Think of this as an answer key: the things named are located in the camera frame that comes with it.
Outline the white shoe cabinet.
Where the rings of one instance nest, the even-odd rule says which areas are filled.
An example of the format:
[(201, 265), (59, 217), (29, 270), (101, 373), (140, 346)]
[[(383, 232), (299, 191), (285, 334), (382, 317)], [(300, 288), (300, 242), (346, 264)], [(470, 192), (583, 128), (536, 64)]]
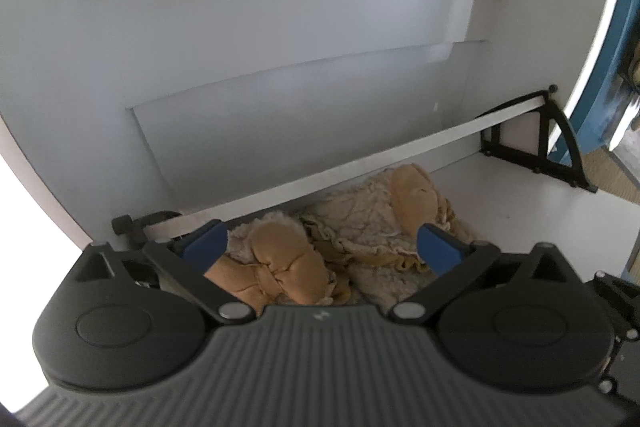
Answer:
[(619, 202), (480, 157), (486, 112), (572, 110), (611, 0), (1, 0), (2, 153), (77, 245), (229, 218), (405, 159), (506, 251), (623, 269)]

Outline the black cabinet hinge bracket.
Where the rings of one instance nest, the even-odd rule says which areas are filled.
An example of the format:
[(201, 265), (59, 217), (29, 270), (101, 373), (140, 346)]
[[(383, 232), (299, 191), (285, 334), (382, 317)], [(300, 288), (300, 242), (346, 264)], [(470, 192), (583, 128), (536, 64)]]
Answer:
[[(526, 110), (526, 113), (538, 114), (536, 153), (525, 152), (525, 150), (519, 150), (504, 144), (501, 138), (502, 124), (492, 124), (489, 127), (489, 138), (486, 138), (485, 130), (480, 132), (480, 151), (487, 157), (495, 157), (532, 170), (533, 173), (550, 176), (550, 178), (565, 182), (571, 187), (582, 188), (590, 193), (597, 193), (598, 188), (589, 180), (585, 172), (584, 161), (582, 160), (582, 153), (580, 153), (574, 128), (562, 109), (553, 100), (553, 95), (558, 90), (559, 88), (556, 84), (550, 84), (547, 90), (534, 91), (518, 98), (512, 98), (512, 100), (480, 114), (480, 117), (485, 117), (498, 113), (499, 110), (533, 101), (534, 98), (542, 98), (541, 106)], [(555, 124), (559, 128), (562, 139), (566, 144), (567, 152), (570, 154), (570, 163), (568, 165), (549, 158), (551, 124)]]

